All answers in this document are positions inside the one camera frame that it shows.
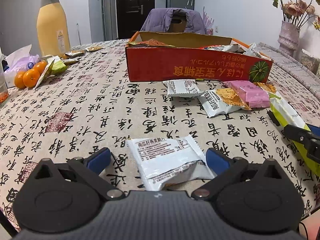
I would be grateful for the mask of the dark front door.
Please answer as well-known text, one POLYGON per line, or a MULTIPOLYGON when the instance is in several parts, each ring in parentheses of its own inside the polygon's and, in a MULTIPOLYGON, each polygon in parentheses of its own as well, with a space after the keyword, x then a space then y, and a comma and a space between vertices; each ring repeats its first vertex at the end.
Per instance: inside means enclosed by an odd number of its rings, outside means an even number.
POLYGON ((142 28, 155 0, 117 0, 118 38, 131 38, 142 28))

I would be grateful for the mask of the small brown snack packet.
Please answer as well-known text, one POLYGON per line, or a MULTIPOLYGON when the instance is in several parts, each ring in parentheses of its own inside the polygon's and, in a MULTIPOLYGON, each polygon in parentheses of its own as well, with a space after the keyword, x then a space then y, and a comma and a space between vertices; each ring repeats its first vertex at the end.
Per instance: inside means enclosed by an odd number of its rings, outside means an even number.
POLYGON ((86 52, 95 52, 95 51, 99 51, 101 49, 102 49, 101 46, 90 46, 90 47, 86 47, 85 51, 86 52))

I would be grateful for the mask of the purple tissue pack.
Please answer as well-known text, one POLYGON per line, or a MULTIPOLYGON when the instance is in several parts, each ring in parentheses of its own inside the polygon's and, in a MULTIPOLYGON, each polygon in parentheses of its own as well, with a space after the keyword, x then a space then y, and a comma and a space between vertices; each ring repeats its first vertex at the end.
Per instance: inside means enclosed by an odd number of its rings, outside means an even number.
POLYGON ((4 71, 4 76, 8 88, 15 86, 14 78, 19 71, 30 70, 40 61, 39 55, 30 54, 31 48, 31 44, 22 47, 5 58, 5 61, 8 64, 8 69, 4 71))

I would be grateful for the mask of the orange mandarin middle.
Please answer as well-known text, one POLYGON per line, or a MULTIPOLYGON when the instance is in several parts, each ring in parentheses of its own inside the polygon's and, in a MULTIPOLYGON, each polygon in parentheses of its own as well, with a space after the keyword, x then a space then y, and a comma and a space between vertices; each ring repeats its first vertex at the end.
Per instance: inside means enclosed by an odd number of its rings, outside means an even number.
POLYGON ((40 78, 40 72, 36 69, 30 69, 26 71, 23 75, 23 83, 28 88, 33 88, 36 86, 39 78, 40 78))

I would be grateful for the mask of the red cardboard box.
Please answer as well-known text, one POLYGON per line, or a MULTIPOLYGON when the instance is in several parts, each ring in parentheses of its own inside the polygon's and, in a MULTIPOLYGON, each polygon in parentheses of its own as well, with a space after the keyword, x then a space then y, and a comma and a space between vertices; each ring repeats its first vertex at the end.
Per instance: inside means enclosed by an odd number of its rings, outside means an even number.
POLYGON ((125 47, 130 81, 206 79, 218 81, 248 80, 266 82, 273 60, 239 53, 204 50, 211 45, 249 45, 230 37, 195 33, 157 33, 138 31, 129 42, 157 41, 174 47, 125 47))

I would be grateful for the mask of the wooden chair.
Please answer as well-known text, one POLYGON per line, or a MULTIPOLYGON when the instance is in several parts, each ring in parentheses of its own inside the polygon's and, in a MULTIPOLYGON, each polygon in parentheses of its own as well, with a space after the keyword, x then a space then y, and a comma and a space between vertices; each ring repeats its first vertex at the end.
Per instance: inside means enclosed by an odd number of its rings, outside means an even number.
POLYGON ((171 24, 168 32, 170 33, 183 33, 187 25, 185 15, 174 15, 171 19, 171 24))

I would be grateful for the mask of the pink wafer packet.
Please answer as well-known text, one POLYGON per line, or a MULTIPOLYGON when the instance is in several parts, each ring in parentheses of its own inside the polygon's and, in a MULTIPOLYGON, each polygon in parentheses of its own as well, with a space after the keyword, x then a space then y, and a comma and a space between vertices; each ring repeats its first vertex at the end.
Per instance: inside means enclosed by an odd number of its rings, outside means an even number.
POLYGON ((225 85, 234 89, 238 96, 251 108, 268 108, 270 100, 268 94, 250 81, 226 81, 225 85))

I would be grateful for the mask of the pink ceramic vase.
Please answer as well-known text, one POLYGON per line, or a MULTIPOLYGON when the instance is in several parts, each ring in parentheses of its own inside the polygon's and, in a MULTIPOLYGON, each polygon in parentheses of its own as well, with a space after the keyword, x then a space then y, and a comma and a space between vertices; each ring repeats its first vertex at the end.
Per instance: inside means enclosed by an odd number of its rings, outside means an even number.
POLYGON ((278 37, 279 50, 293 57, 299 44, 300 29, 294 24, 283 21, 278 37))

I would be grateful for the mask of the white grey snack packet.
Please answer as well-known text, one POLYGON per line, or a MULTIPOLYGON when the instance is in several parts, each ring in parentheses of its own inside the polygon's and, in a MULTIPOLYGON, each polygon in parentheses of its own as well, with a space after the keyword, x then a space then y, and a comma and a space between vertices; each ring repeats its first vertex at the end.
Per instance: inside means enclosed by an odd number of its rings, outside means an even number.
POLYGON ((256 43, 252 43, 248 48, 246 48, 238 43, 237 44, 230 44, 230 45, 225 46, 222 51, 230 52, 230 53, 239 53, 242 55, 258 57, 261 59, 266 58, 257 50, 256 43))

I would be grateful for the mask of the green white wafer packet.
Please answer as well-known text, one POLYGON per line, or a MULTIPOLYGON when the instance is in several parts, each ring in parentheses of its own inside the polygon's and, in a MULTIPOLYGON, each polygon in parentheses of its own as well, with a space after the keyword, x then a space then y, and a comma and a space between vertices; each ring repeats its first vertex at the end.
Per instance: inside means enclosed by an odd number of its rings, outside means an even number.
MULTIPOLYGON (((271 111, 276 120, 280 123, 281 127, 284 128, 286 125, 292 125, 294 128, 301 128, 307 132, 311 131, 296 110, 284 98, 282 98, 278 92, 276 92, 276 94, 269 93, 269 101, 271 111)), ((296 132, 294 133, 298 136, 297 139, 290 139, 288 135, 285 135, 285 137, 294 141, 294 144, 304 159, 307 167, 310 168, 315 175, 319 176, 319 164, 307 157, 307 149, 303 146, 302 141, 300 141, 301 135, 298 135, 296 132)))

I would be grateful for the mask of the gold orange stick snack pack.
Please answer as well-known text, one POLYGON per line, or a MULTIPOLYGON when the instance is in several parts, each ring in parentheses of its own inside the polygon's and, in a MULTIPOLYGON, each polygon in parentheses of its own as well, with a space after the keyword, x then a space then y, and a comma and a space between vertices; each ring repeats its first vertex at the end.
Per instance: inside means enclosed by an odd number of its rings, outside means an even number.
POLYGON ((160 41, 157 41, 155 39, 149 39, 146 41, 132 41, 127 44, 128 47, 174 47, 173 45, 169 45, 160 41))

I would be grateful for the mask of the white cracker snack packet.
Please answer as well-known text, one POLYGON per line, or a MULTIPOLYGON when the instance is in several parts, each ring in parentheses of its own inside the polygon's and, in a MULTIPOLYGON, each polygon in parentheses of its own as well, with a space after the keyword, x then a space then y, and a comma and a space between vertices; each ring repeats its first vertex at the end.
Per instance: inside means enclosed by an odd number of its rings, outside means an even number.
POLYGON ((212 89, 198 97, 209 118, 238 110, 251 110, 232 88, 212 89))

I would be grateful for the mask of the red snack bag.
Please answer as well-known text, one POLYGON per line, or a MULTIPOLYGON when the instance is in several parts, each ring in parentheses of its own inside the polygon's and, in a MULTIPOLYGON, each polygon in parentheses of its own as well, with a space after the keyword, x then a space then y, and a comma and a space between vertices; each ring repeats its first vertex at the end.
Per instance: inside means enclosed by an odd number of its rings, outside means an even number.
POLYGON ((226 45, 211 45, 211 46, 205 46, 201 47, 201 49, 204 50, 215 50, 215 51, 223 51, 226 45))

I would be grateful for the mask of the orange mandarin back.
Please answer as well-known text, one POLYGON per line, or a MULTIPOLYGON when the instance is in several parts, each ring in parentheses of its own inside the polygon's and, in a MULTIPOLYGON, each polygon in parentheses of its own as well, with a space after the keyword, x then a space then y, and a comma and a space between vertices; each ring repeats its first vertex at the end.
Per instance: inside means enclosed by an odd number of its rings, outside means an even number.
POLYGON ((33 66, 33 69, 38 71, 40 74, 42 74, 47 66, 46 61, 39 61, 37 64, 33 66))

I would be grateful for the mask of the white pumpkin seed packet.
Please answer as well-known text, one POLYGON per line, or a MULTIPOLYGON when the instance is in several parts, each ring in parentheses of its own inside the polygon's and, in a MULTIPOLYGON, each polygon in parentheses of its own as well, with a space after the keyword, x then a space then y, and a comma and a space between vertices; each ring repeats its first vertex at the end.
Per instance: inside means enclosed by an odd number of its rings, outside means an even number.
POLYGON ((166 186, 217 176, 191 135, 177 139, 129 139, 127 145, 146 191, 161 191, 166 186))

